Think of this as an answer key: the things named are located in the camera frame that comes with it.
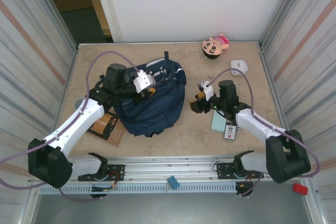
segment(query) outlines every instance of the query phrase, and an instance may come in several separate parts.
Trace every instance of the table surface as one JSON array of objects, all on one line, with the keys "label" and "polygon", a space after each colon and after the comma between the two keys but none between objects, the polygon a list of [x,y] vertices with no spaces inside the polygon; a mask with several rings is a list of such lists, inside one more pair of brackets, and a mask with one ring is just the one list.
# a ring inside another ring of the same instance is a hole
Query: table surface
[{"label": "table surface", "polygon": [[[135,137],[126,133],[119,148],[86,133],[72,149],[71,156],[85,155],[88,152],[95,152],[104,157],[223,155],[238,154],[246,150],[264,152],[265,147],[262,143],[248,131],[237,132],[234,141],[226,140],[223,138],[223,133],[211,130],[213,111],[196,114],[189,108],[188,103],[194,100],[194,96],[198,93],[197,84],[202,80],[213,79],[222,70],[227,69],[230,61],[234,59],[245,60],[248,64],[247,78],[254,93],[255,111],[269,122],[280,125],[255,42],[231,42],[230,48],[220,57],[204,61],[200,43],[81,45],[61,122],[75,111],[74,101],[85,96],[85,75],[92,59],[107,50],[114,50],[127,56],[136,65],[161,58],[164,51],[169,51],[170,59],[179,62],[187,76],[181,116],[174,127],[152,138]],[[118,56],[102,56],[91,70],[89,76],[91,88],[100,80],[99,76],[105,74],[107,66],[113,62],[128,65]],[[218,82],[225,79],[233,80],[240,101],[250,104],[249,90],[242,76],[234,76],[229,72],[223,74],[213,84],[215,92],[218,92]]]}]

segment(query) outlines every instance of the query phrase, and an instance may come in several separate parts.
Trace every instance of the navy backpack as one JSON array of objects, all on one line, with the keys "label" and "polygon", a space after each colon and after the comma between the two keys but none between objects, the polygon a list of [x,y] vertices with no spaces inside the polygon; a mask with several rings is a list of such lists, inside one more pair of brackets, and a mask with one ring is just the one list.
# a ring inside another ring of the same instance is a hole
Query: navy backpack
[{"label": "navy backpack", "polygon": [[[152,137],[153,134],[160,134],[164,129],[173,127],[179,119],[184,102],[186,76],[181,65],[168,58],[167,51],[164,52],[164,58],[137,68],[154,76],[156,84],[153,88],[156,91],[138,105],[131,99],[124,99],[120,105],[114,106],[114,110],[129,133]],[[129,71],[135,75],[133,68]]]}]

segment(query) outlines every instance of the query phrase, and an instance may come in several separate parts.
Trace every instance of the sticker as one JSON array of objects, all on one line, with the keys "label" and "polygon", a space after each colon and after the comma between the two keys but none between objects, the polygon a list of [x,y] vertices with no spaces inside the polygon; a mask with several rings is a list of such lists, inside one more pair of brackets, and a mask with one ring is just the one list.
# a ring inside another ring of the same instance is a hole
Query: sticker
[{"label": "sticker", "polygon": [[236,136],[236,126],[233,126],[232,123],[227,122],[224,131],[224,138],[234,140]]}]

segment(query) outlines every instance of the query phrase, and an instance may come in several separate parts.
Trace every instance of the red block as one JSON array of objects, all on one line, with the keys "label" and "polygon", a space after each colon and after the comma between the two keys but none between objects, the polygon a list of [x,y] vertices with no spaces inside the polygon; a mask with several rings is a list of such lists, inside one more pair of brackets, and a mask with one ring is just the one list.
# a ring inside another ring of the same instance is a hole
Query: red block
[{"label": "red block", "polygon": [[293,184],[293,191],[296,191],[298,194],[302,195],[308,194],[308,188],[297,183]]}]

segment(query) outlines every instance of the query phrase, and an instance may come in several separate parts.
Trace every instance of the blue block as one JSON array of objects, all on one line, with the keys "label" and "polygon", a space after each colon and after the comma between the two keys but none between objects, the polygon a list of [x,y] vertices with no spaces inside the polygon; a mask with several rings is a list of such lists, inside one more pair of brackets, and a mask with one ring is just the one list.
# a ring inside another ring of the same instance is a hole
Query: blue block
[{"label": "blue block", "polygon": [[218,115],[216,111],[214,111],[214,116],[212,118],[211,129],[214,131],[224,132],[226,126],[226,119],[221,115]]},{"label": "blue block", "polygon": [[180,184],[177,182],[174,176],[171,176],[170,178],[168,178],[167,182],[173,190],[176,190],[180,186]]}]

